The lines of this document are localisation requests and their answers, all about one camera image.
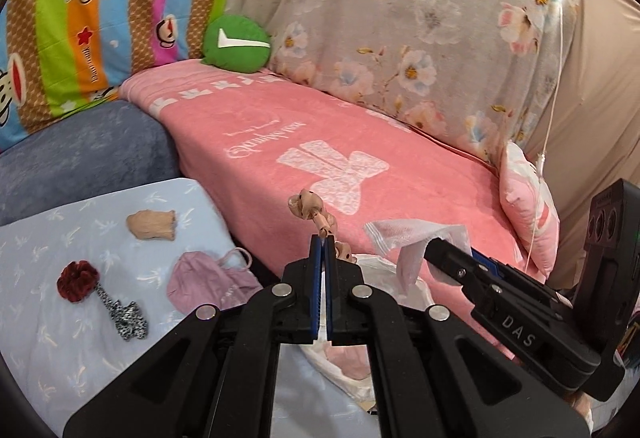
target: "grey cushion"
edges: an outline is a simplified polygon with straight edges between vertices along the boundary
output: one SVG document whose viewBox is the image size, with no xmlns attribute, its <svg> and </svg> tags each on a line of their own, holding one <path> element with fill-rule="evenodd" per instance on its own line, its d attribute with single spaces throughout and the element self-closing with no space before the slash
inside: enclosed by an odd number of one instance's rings
<svg viewBox="0 0 640 438">
<path fill-rule="evenodd" d="M 0 154 L 0 226 L 179 176 L 174 142 L 162 125 L 129 102 L 104 103 Z"/>
</svg>

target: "white checkmark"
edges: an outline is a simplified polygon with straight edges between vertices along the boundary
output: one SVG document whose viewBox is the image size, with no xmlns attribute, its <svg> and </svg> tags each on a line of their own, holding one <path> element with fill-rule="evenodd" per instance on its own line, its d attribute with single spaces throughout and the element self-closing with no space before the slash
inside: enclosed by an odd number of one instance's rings
<svg viewBox="0 0 640 438">
<path fill-rule="evenodd" d="M 235 48 L 237 46 L 256 46 L 258 48 L 270 48 L 271 45 L 268 42 L 261 42 L 260 40 L 244 40 L 244 39 L 230 39 L 226 36 L 225 31 L 220 28 L 218 33 L 218 47 L 219 48 Z"/>
</svg>

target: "pink blanket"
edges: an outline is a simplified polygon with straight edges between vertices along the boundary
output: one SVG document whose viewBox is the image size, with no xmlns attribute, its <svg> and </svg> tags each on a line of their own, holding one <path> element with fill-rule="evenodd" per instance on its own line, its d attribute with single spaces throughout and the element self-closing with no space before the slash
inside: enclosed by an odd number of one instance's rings
<svg viewBox="0 0 640 438">
<path fill-rule="evenodd" d="M 338 237 L 355 253 L 374 252 L 365 223 L 417 218 L 466 225 L 474 248 L 524 267 L 491 170 L 392 119 L 272 74 L 237 74 L 198 60 L 140 72 L 120 93 L 164 124 L 184 174 L 278 275 L 308 254 L 314 225 L 287 207 L 303 187 L 324 199 Z M 533 265 L 527 272 L 544 280 Z M 420 276 L 437 303 L 479 329 L 459 287 L 435 281 L 426 264 Z"/>
</svg>

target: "round green cushion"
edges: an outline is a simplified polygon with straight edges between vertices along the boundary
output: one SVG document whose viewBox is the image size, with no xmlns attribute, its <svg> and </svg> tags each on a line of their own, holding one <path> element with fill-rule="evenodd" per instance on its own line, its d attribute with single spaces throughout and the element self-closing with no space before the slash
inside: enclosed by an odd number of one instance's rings
<svg viewBox="0 0 640 438">
<path fill-rule="evenodd" d="M 271 48 L 265 46 L 232 46 L 219 48 L 220 29 L 227 39 L 270 42 L 269 35 L 251 19 L 239 15 L 223 15 L 213 21 L 204 35 L 203 62 L 209 66 L 237 72 L 256 72 L 269 60 Z"/>
</svg>

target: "green pillow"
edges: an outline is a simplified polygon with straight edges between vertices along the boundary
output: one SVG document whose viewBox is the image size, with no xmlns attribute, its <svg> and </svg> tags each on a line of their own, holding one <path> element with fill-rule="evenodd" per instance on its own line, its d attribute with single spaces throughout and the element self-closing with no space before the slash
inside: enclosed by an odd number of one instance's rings
<svg viewBox="0 0 640 438">
<path fill-rule="evenodd" d="M 203 63 L 237 72 L 256 72 L 269 60 L 269 35 L 251 19 L 223 15 L 204 34 Z"/>
</svg>

